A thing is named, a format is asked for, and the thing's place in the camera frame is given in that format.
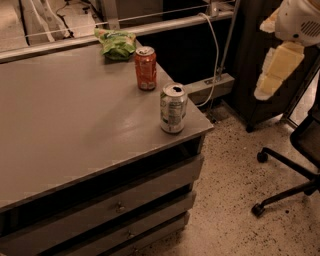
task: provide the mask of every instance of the office chair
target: office chair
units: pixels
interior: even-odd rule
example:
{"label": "office chair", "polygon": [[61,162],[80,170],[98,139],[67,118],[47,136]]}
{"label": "office chair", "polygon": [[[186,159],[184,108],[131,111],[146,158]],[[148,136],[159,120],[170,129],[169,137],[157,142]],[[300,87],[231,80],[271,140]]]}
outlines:
{"label": "office chair", "polygon": [[[296,150],[298,150],[320,170],[320,81],[318,81],[314,105],[308,111],[307,117],[292,132],[290,135],[290,141]],[[262,151],[257,154],[257,159],[260,163],[264,163],[268,160],[268,155],[291,167],[294,171],[300,173],[309,181],[269,197],[261,203],[254,205],[251,212],[255,216],[259,217],[264,212],[264,207],[268,204],[277,202],[300,192],[304,192],[306,195],[310,196],[316,190],[320,191],[319,172],[313,173],[270,148],[263,148]]]}

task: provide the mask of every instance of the gray tabletop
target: gray tabletop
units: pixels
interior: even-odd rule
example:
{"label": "gray tabletop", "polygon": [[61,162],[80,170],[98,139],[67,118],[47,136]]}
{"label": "gray tabletop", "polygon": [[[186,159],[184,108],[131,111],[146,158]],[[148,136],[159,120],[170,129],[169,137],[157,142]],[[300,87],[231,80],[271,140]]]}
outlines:
{"label": "gray tabletop", "polygon": [[160,128],[158,87],[137,88],[133,57],[107,61],[100,45],[0,65],[0,212],[204,134],[189,101],[185,129]]}

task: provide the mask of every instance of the green chip bag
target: green chip bag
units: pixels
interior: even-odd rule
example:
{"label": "green chip bag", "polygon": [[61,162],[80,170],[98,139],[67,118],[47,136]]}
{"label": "green chip bag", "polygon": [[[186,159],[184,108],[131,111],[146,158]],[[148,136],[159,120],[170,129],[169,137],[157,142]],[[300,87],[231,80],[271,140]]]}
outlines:
{"label": "green chip bag", "polygon": [[112,60],[128,60],[136,50],[136,35],[121,30],[94,29],[101,53]]}

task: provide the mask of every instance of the silver soda can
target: silver soda can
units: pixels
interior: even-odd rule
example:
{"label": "silver soda can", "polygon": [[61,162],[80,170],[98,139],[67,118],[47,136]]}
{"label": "silver soda can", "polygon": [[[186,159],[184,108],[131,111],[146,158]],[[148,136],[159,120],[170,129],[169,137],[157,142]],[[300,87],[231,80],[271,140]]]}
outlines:
{"label": "silver soda can", "polygon": [[160,95],[160,124],[168,133],[178,133],[184,128],[188,95],[179,83],[163,87]]}

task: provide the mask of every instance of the gray floor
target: gray floor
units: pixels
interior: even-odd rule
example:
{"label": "gray floor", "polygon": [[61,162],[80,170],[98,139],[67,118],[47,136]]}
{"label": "gray floor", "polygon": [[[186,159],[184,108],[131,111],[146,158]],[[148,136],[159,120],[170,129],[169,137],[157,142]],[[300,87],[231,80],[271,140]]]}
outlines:
{"label": "gray floor", "polygon": [[[8,1],[1,1],[2,11],[4,7],[12,11],[4,5]],[[0,20],[7,31],[0,33],[0,51],[23,47],[18,39],[7,39],[15,38],[10,34],[13,30],[21,39],[22,30],[14,14],[1,12]],[[307,94],[294,113],[296,120],[301,120],[312,104],[312,88],[311,96]],[[275,118],[247,133],[227,106],[216,107],[214,114],[220,121],[204,143],[205,162],[195,184],[197,198],[189,224],[184,231],[150,245],[138,255],[320,255],[319,193],[310,197],[300,194],[273,204],[260,219],[250,212],[256,202],[305,181],[271,157],[267,163],[258,163],[256,154],[263,146],[277,149],[316,171],[292,148],[292,128]]]}

